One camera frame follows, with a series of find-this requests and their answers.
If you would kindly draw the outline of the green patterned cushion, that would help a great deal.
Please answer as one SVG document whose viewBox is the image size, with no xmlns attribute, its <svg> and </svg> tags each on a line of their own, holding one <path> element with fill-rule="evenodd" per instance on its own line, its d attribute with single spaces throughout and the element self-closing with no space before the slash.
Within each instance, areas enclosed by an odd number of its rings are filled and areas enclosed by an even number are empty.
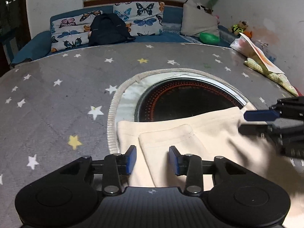
<svg viewBox="0 0 304 228">
<path fill-rule="evenodd" d="M 252 70 L 255 70 L 255 71 L 261 73 L 268 79 L 271 79 L 273 82 L 275 82 L 276 84 L 283 87 L 286 91 L 288 91 L 295 97 L 299 96 L 298 92 L 296 91 L 296 88 L 294 88 L 290 84 L 289 80 L 287 79 L 287 77 L 284 74 L 278 74 L 278 73 L 271 72 L 266 68 L 266 66 L 263 63 L 257 63 L 252 58 L 247 58 L 247 60 L 244 61 L 244 64 L 247 67 L 251 68 Z"/>
</svg>

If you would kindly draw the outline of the green ball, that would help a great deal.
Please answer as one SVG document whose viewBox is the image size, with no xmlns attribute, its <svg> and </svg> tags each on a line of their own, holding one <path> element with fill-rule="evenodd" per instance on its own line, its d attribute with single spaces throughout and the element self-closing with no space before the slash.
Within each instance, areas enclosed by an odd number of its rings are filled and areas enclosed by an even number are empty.
<svg viewBox="0 0 304 228">
<path fill-rule="evenodd" d="M 218 45 L 220 43 L 219 36 L 213 35 L 211 33 L 202 32 L 199 36 L 200 41 L 204 44 Z"/>
</svg>

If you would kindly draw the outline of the blue bench sofa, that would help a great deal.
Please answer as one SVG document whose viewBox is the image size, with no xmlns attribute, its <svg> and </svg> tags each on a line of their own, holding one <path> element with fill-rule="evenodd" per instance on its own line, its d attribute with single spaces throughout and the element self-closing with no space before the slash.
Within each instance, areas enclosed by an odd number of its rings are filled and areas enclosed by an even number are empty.
<svg viewBox="0 0 304 228">
<path fill-rule="evenodd" d="M 29 43 L 27 43 L 14 57 L 11 65 L 15 66 L 26 60 L 34 61 L 43 57 L 52 55 L 51 52 L 51 33 L 54 31 L 54 21 L 63 20 L 64 18 L 72 18 L 83 15 L 93 15 L 94 11 L 100 11 L 104 13 L 110 13 L 113 10 L 113 6 L 99 6 L 99 7 L 87 7 L 84 9 L 78 9 L 69 11 L 66 13 L 54 15 L 50 18 L 50 30 L 43 31 L 37 34 Z M 166 42 L 166 43 L 197 43 L 201 44 L 198 38 L 191 36 L 183 36 L 180 34 L 180 28 L 182 23 L 181 7 L 165 6 L 164 18 L 163 18 L 163 31 L 159 36 L 137 36 L 135 42 Z"/>
</svg>

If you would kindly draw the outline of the round induction cooktop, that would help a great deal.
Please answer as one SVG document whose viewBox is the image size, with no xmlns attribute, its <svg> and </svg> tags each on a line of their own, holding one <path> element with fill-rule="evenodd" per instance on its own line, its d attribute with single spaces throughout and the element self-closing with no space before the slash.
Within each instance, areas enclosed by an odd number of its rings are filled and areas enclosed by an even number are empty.
<svg viewBox="0 0 304 228">
<path fill-rule="evenodd" d="M 228 82 L 190 68 L 149 70 L 127 79 L 115 91 L 107 120 L 110 153 L 118 153 L 117 123 L 156 122 L 192 117 L 249 100 Z"/>
</svg>

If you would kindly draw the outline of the teddy bear plush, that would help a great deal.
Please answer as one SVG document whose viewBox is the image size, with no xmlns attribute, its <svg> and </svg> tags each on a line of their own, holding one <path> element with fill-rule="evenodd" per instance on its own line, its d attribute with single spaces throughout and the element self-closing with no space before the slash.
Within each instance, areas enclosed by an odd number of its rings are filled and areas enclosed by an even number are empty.
<svg viewBox="0 0 304 228">
<path fill-rule="evenodd" d="M 239 23 L 234 24 L 230 28 L 228 28 L 228 31 L 237 36 L 239 33 L 243 33 L 244 31 L 246 31 L 247 27 L 248 24 L 246 21 L 239 21 Z"/>
</svg>

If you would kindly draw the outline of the french fries drawing board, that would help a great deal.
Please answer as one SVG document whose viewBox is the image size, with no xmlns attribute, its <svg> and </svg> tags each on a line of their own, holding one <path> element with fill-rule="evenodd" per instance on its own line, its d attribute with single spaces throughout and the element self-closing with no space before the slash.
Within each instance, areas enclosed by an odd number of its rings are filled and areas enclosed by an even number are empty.
<svg viewBox="0 0 304 228">
<path fill-rule="evenodd" d="M 253 49 L 255 52 L 255 55 L 257 55 L 258 59 L 265 65 L 268 71 L 277 73 L 277 74 L 283 74 L 284 72 L 278 68 L 276 65 L 274 65 L 273 62 L 271 62 L 269 59 L 266 58 L 265 54 L 262 52 L 261 49 L 259 49 L 255 44 L 251 41 L 249 37 L 247 37 L 245 34 L 240 33 L 241 38 L 243 38 Z"/>
</svg>

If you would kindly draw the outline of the orange plush toy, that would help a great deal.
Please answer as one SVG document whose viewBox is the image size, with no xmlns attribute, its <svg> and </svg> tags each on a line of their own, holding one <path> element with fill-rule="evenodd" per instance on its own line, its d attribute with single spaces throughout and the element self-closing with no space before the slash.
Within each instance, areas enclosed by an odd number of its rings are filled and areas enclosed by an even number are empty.
<svg viewBox="0 0 304 228">
<path fill-rule="evenodd" d="M 246 35 L 248 38 L 252 38 L 253 37 L 253 31 L 251 30 L 251 28 L 246 28 L 245 31 L 243 32 L 244 35 Z"/>
</svg>

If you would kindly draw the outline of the grey pillow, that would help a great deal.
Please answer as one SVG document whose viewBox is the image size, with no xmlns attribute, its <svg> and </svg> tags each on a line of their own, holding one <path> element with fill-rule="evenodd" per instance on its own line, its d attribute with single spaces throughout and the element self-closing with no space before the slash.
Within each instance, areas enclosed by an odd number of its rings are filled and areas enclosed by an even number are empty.
<svg viewBox="0 0 304 228">
<path fill-rule="evenodd" d="M 204 10 L 201 3 L 186 0 L 183 4 L 181 34 L 199 38 L 202 32 L 219 36 L 217 18 Z"/>
</svg>

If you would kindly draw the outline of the butterfly pattern cushion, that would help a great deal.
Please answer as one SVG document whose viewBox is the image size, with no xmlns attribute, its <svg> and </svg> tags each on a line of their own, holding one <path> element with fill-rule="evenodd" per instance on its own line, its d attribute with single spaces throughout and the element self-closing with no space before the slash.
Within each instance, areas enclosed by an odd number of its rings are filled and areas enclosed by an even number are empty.
<svg viewBox="0 0 304 228">
<path fill-rule="evenodd" d="M 102 10 L 93 10 L 51 22 L 51 53 L 78 48 L 89 43 L 90 26 Z"/>
<path fill-rule="evenodd" d="M 163 2 L 128 2 L 113 5 L 113 12 L 121 18 L 131 36 L 156 36 L 163 31 Z"/>
</svg>

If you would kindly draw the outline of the white plastic bag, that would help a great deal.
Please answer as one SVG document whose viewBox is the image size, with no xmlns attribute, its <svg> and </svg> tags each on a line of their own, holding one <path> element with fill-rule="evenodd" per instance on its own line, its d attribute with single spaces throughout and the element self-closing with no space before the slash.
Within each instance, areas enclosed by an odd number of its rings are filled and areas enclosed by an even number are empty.
<svg viewBox="0 0 304 228">
<path fill-rule="evenodd" d="M 243 36 L 240 36 L 239 38 L 235 39 L 230 44 L 230 47 L 246 57 L 249 57 L 252 53 L 252 48 L 250 44 L 244 39 Z"/>
</svg>

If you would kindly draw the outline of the dark blue backpack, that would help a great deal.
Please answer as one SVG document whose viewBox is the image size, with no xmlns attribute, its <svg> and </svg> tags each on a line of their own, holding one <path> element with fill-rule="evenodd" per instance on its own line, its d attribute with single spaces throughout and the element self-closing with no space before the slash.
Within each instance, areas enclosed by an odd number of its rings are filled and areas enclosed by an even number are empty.
<svg viewBox="0 0 304 228">
<path fill-rule="evenodd" d="M 94 18 L 88 35 L 89 47 L 133 42 L 126 23 L 114 13 L 103 13 Z"/>
</svg>

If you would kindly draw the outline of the cream white sweater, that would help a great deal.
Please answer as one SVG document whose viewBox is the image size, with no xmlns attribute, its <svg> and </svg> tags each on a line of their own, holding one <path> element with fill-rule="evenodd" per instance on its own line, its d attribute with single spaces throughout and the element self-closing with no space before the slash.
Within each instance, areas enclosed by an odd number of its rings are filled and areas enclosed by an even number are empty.
<svg viewBox="0 0 304 228">
<path fill-rule="evenodd" d="M 259 137 L 238 132 L 250 104 L 178 120 L 151 123 L 120 121 L 117 133 L 121 151 L 137 148 L 137 160 L 128 183 L 136 187 L 183 187 L 185 177 L 174 175 L 169 147 L 181 154 L 194 154 L 211 161 L 229 160 L 280 185 L 290 196 L 291 208 L 285 227 L 303 227 L 303 161 L 278 156 L 273 146 Z"/>
</svg>

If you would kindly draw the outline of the grey star pattern tablecloth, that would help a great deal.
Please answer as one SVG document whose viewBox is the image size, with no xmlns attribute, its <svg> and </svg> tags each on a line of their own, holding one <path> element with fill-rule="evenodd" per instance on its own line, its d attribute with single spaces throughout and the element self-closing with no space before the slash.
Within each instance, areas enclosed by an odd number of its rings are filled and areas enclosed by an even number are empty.
<svg viewBox="0 0 304 228">
<path fill-rule="evenodd" d="M 1 77 L 1 227 L 20 227 L 18 191 L 83 156 L 108 154 L 113 93 L 149 70 L 190 68 L 238 89 L 258 109 L 289 93 L 244 65 L 229 48 L 190 43 L 124 43 L 54 54 Z"/>
</svg>

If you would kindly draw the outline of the panda plush toy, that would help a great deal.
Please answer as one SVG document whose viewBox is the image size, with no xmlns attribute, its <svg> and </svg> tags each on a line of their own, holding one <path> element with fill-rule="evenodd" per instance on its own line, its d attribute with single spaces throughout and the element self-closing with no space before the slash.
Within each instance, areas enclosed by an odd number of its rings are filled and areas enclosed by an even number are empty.
<svg viewBox="0 0 304 228">
<path fill-rule="evenodd" d="M 196 8 L 199 9 L 199 10 L 201 10 L 201 11 L 204 11 L 204 12 L 206 12 L 208 14 L 212 14 L 212 12 L 213 12 L 212 9 L 203 6 L 201 3 L 196 3 Z"/>
</svg>

